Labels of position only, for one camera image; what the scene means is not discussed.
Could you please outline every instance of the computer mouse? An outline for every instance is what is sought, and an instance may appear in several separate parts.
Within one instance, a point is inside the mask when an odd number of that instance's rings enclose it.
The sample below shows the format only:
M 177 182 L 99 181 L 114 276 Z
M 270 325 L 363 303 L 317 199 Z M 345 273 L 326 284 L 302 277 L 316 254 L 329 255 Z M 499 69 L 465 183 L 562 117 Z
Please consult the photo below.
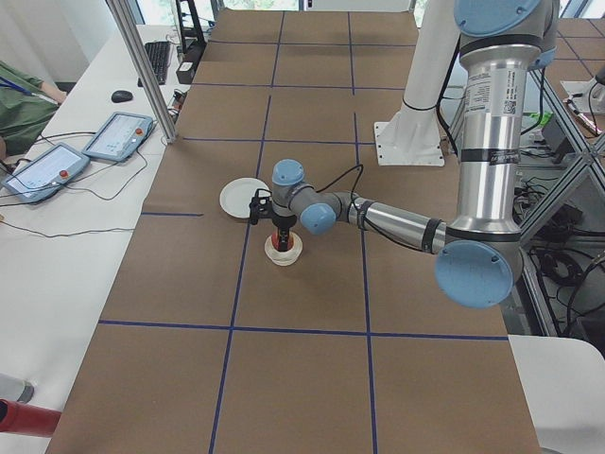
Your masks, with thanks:
M 117 92 L 113 92 L 112 101 L 113 102 L 126 102 L 132 100 L 132 93 L 127 90 L 118 90 Z

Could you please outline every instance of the green shirt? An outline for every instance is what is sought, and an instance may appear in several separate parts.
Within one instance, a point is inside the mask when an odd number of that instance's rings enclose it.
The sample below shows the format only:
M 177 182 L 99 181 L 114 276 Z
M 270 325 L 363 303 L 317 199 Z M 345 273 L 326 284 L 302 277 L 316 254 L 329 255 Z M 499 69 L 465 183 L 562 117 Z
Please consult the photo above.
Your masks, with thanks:
M 17 71 L 3 61 L 0 61 L 0 76 L 31 93 L 43 93 L 40 90 L 41 79 Z M 7 144 L 7 154 L 28 151 L 58 108 L 37 96 L 27 96 L 12 88 L 0 87 L 0 136 Z

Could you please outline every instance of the label sticker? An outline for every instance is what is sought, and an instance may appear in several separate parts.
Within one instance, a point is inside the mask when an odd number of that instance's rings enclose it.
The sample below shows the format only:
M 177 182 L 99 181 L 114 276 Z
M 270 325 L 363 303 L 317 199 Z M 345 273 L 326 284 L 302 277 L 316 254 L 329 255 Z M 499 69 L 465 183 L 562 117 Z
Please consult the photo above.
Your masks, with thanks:
M 525 72 L 522 69 L 494 69 L 471 76 L 465 95 L 465 115 L 522 116 Z
M 498 164 L 519 164 L 519 152 L 516 149 L 491 149 L 490 166 Z

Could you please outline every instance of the blue joint cap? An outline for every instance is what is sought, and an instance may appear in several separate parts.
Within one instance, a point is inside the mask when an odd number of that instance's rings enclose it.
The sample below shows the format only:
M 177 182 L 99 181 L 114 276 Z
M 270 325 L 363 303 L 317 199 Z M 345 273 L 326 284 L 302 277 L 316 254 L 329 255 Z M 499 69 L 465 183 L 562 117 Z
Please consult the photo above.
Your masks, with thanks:
M 292 186 L 304 180 L 303 165 L 293 159 L 284 159 L 273 168 L 273 184 Z
M 541 0 L 456 0 L 454 19 L 462 33 L 488 38 L 518 26 Z
M 321 235 L 332 228 L 337 214 L 327 203 L 313 203 L 301 213 L 301 224 L 313 235 Z
M 497 305 L 514 284 L 510 265 L 499 251 L 466 239 L 448 243 L 439 252 L 435 277 L 450 299 L 474 308 Z
M 528 68 L 528 71 L 534 71 L 536 69 L 546 68 L 550 63 L 553 62 L 553 60 L 555 60 L 555 51 L 556 50 L 557 50 L 557 48 L 553 47 L 552 49 L 546 50 L 545 52 L 540 54 L 540 57 L 538 57 L 535 60 L 535 62 L 530 65 L 530 67 Z

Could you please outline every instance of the lanyard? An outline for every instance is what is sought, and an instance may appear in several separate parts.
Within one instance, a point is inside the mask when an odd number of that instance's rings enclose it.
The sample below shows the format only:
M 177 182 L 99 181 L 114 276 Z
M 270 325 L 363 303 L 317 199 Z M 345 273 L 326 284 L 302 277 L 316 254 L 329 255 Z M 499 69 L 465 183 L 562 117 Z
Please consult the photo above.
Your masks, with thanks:
M 59 104 L 57 101 L 55 101 L 54 99 L 51 99 L 48 96 L 40 95 L 38 93 L 31 93 L 29 90 L 27 90 L 27 88 L 24 88 L 21 85 L 17 85 L 16 83 L 11 82 L 8 79 L 4 79 L 2 76 L 0 76 L 0 80 L 5 82 L 5 83 L 0 83 L 0 88 L 1 87 L 10 88 L 12 90 L 16 90 L 18 92 L 23 93 L 25 96 L 36 96 L 40 99 L 43 99 L 44 101 L 50 102 L 51 104 Z
M 21 85 L 17 85 L 14 82 L 11 82 L 8 79 L 4 79 L 2 76 L 0 76 L 0 80 L 2 80 L 5 83 L 0 83 L 0 87 L 7 87 L 7 88 L 11 88 L 12 90 L 16 90 L 18 92 L 23 93 L 26 96 L 33 96 L 33 93 L 31 93 L 29 90 L 27 90 L 27 88 L 23 88 Z

